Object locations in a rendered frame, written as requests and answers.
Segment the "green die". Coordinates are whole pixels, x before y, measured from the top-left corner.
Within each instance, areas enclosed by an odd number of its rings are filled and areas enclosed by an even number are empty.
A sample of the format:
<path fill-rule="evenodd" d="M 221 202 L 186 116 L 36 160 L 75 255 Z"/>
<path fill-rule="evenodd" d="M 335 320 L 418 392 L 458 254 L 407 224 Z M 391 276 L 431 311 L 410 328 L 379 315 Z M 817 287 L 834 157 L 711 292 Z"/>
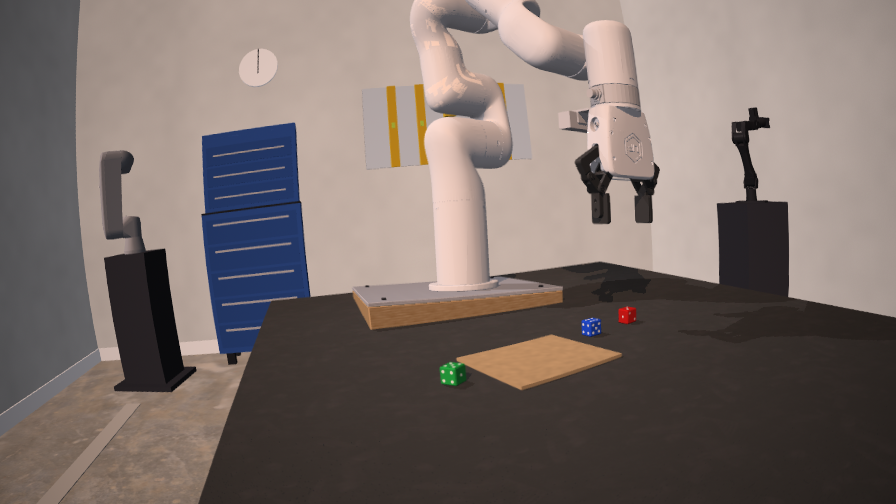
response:
<path fill-rule="evenodd" d="M 466 369 L 463 363 L 449 362 L 440 367 L 441 384 L 457 386 L 466 381 Z"/>

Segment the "tan square mat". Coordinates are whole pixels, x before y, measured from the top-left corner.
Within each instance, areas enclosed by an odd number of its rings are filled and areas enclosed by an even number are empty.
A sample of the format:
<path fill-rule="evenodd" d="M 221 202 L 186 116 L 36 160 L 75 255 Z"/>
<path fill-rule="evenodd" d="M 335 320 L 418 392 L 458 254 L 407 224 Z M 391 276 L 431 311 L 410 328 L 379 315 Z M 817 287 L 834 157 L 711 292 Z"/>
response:
<path fill-rule="evenodd" d="M 458 357 L 457 361 L 524 390 L 622 357 L 555 335 Z"/>

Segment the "red die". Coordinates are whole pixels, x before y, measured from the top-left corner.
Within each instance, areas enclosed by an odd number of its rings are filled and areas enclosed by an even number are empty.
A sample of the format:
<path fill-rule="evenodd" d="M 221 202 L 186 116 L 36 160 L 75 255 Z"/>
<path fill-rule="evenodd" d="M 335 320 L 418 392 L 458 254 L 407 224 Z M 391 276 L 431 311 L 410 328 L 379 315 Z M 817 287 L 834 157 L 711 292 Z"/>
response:
<path fill-rule="evenodd" d="M 619 309 L 619 323 L 630 324 L 636 322 L 636 308 L 624 307 Z"/>

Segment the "blue die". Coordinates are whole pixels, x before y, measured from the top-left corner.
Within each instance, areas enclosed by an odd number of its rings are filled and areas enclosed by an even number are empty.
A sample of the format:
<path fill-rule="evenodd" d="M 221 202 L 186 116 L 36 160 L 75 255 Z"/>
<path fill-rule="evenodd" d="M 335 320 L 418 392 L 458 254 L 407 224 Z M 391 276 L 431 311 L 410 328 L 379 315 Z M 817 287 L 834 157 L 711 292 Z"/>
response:
<path fill-rule="evenodd" d="M 595 336 L 601 334 L 601 320 L 589 318 L 582 320 L 582 335 Z"/>

